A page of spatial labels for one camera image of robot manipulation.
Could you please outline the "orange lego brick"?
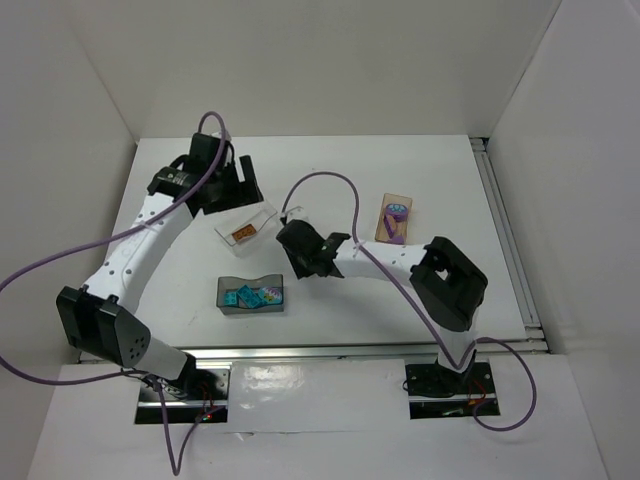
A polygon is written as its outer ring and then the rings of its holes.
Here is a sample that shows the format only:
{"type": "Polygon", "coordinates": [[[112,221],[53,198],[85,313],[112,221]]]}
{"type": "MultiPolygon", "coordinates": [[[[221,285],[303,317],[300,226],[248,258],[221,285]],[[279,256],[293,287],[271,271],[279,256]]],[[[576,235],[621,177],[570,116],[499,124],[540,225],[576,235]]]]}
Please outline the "orange lego brick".
{"type": "Polygon", "coordinates": [[[232,233],[235,242],[240,243],[248,240],[257,234],[256,228],[252,224],[247,224],[232,233]]]}

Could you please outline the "grey plastic container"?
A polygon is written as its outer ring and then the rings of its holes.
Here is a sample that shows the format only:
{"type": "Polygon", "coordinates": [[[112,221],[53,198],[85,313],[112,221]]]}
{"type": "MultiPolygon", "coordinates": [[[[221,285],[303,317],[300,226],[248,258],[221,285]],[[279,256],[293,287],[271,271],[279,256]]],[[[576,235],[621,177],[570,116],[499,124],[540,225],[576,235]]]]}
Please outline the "grey plastic container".
{"type": "Polygon", "coordinates": [[[216,306],[223,315],[281,313],[285,307],[284,277],[269,274],[255,279],[221,276],[216,306]]]}

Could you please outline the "small teal lego brick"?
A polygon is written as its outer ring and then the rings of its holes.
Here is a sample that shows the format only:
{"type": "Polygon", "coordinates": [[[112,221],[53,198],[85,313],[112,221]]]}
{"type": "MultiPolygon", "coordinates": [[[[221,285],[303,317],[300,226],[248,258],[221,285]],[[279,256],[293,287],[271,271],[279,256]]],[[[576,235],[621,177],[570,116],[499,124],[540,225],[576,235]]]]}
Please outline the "small teal lego brick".
{"type": "Polygon", "coordinates": [[[223,296],[223,305],[229,307],[237,307],[239,305],[238,295],[236,292],[226,292],[223,296]]]}

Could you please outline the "clear plastic container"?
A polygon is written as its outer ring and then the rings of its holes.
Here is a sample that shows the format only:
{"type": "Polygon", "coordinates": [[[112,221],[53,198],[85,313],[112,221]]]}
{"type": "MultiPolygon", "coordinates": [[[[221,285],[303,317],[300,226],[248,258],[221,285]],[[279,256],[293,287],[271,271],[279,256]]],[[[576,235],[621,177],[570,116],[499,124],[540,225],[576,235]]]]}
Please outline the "clear plastic container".
{"type": "Polygon", "coordinates": [[[275,207],[262,201],[223,212],[214,229],[220,242],[234,256],[242,258],[275,236],[278,220],[275,207]]]}

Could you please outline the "teal long lego brick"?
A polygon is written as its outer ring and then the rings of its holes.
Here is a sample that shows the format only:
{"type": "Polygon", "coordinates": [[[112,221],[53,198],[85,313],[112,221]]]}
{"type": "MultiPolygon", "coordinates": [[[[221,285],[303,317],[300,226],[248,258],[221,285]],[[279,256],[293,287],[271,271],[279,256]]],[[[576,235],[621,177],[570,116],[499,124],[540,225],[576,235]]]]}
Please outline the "teal long lego brick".
{"type": "Polygon", "coordinates": [[[248,285],[243,285],[236,291],[238,298],[249,308],[260,308],[264,302],[260,295],[252,290],[248,285]]]}

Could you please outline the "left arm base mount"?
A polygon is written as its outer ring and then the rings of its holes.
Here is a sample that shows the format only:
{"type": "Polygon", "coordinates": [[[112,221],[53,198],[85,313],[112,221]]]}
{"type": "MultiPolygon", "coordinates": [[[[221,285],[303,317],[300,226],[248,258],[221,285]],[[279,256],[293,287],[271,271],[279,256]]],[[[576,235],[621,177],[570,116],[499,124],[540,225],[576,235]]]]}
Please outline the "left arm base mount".
{"type": "Polygon", "coordinates": [[[145,379],[140,387],[134,423],[160,425],[163,423],[161,399],[164,399],[169,425],[224,424],[229,417],[230,368],[205,370],[189,391],[178,389],[165,379],[156,383],[145,379]]]}

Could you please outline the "teal round lego piece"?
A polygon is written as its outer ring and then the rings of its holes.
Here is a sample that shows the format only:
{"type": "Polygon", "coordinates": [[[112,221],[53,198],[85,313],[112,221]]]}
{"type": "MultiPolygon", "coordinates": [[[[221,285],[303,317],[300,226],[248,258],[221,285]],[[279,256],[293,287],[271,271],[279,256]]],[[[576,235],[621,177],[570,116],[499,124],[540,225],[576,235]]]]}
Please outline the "teal round lego piece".
{"type": "Polygon", "coordinates": [[[276,287],[263,287],[260,290],[260,295],[267,305],[281,305],[283,302],[283,293],[276,287]]]}

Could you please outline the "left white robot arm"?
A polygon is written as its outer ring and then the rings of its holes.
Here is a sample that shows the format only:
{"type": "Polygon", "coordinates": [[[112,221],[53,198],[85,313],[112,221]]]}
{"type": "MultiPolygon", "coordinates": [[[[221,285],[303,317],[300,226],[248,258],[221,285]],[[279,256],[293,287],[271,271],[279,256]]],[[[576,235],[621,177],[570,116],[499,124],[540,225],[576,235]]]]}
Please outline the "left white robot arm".
{"type": "Polygon", "coordinates": [[[123,238],[81,287],[56,298],[68,343],[123,369],[144,371],[179,398],[214,396],[218,380],[193,355],[153,337],[135,313],[144,290],[179,235],[198,214],[263,201],[250,156],[196,133],[188,153],[161,168],[147,187],[133,234],[123,238]]]}

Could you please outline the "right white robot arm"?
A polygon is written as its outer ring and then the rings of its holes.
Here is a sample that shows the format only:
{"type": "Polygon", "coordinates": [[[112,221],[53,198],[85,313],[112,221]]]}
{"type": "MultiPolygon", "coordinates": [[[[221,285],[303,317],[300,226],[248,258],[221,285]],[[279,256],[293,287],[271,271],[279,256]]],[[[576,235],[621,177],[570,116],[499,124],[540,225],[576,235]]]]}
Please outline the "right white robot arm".
{"type": "Polygon", "coordinates": [[[426,245],[357,241],[346,233],[322,237],[310,223],[286,220],[276,235],[297,278],[387,281],[425,323],[439,346],[437,365],[466,377],[474,363],[475,318],[488,279],[449,239],[426,245]]]}

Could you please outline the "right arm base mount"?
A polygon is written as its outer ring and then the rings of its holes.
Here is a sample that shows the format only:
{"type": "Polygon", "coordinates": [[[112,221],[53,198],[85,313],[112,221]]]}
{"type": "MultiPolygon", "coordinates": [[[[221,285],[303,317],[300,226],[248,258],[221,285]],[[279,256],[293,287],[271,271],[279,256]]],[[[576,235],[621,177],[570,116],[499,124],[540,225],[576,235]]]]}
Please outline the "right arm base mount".
{"type": "Polygon", "coordinates": [[[475,363],[457,374],[435,363],[408,364],[402,389],[408,395],[412,420],[499,416],[500,407],[488,362],[475,363]]]}

